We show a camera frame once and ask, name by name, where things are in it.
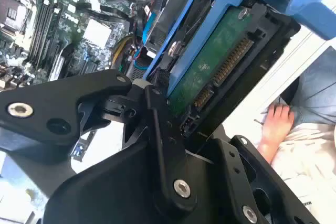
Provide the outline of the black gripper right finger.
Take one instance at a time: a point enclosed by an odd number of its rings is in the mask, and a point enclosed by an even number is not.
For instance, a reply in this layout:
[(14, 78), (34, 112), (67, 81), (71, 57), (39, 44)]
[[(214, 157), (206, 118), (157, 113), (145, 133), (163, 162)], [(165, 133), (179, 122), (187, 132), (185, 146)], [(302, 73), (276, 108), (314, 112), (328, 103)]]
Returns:
[(318, 223), (243, 136), (213, 138), (206, 154), (218, 169), (229, 223)]

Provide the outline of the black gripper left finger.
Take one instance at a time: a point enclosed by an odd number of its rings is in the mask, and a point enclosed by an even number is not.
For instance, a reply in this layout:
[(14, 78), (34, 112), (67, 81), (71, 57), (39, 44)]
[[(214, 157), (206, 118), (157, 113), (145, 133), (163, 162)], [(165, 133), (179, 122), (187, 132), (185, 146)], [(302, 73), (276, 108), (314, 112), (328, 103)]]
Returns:
[(148, 134), (158, 206), (191, 211), (196, 196), (164, 86), (110, 69), (1, 92), (1, 150), (24, 159), (46, 197), (73, 176), (69, 155), (80, 136), (110, 121), (124, 123), (130, 140)]

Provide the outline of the person bare hand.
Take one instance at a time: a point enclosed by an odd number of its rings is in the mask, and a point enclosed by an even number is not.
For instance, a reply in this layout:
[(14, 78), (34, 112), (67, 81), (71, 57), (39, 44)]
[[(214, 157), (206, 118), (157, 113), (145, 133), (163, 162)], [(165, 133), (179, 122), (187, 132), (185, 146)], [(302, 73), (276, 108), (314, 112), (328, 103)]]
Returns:
[(270, 164), (275, 157), (280, 144), (290, 132), (295, 120), (295, 114), (288, 105), (271, 104), (268, 108), (258, 151)]

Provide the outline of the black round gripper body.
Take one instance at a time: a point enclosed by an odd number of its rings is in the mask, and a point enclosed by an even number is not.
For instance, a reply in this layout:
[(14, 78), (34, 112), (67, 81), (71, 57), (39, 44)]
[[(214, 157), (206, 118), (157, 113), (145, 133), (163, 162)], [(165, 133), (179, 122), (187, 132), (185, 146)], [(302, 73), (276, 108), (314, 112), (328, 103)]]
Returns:
[(176, 140), (137, 142), (65, 181), (44, 223), (226, 223), (234, 220), (225, 182), (235, 147), (215, 140), (210, 157)]

